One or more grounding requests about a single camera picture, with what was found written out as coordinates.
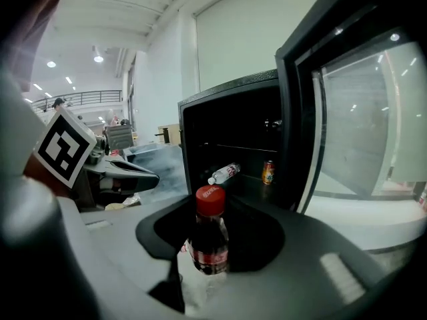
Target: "white ceiling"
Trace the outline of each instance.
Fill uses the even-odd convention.
[[[143,49],[146,37],[173,0],[60,0],[51,42]]]
[[[45,98],[44,92],[55,96],[121,89],[121,78],[116,77],[116,71],[121,70],[119,52],[145,49],[147,37],[172,1],[60,0],[37,49],[30,92],[24,93],[24,98],[37,101]],[[95,53],[104,62],[96,63]],[[57,66],[49,68],[48,61]],[[34,83],[43,90],[36,89]]]

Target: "railing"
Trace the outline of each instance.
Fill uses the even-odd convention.
[[[45,113],[52,108],[55,100],[60,97],[64,100],[66,107],[77,105],[88,105],[94,103],[114,103],[121,102],[121,90],[86,91],[83,93],[69,93],[58,95],[52,98],[40,99],[31,104],[34,112]]]

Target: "bottle label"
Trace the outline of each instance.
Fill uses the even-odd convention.
[[[212,186],[210,189],[208,189],[206,192],[203,192],[203,196],[205,198],[208,198],[214,191],[217,189],[220,189],[218,186]]]
[[[233,177],[233,175],[235,175],[236,173],[237,173],[237,170],[234,165],[227,167],[227,174],[229,178]]]
[[[193,260],[201,265],[219,265],[227,261],[228,250],[216,254],[205,254],[201,251],[194,250],[191,245],[188,246],[188,249]]]

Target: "soda can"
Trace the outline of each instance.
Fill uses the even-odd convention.
[[[264,163],[264,170],[262,171],[262,182],[269,185],[273,182],[274,178],[274,163],[269,160]]]

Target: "refrigerator door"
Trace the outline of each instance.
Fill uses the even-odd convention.
[[[276,53],[295,209],[364,250],[426,224],[426,44],[400,1],[318,0]]]

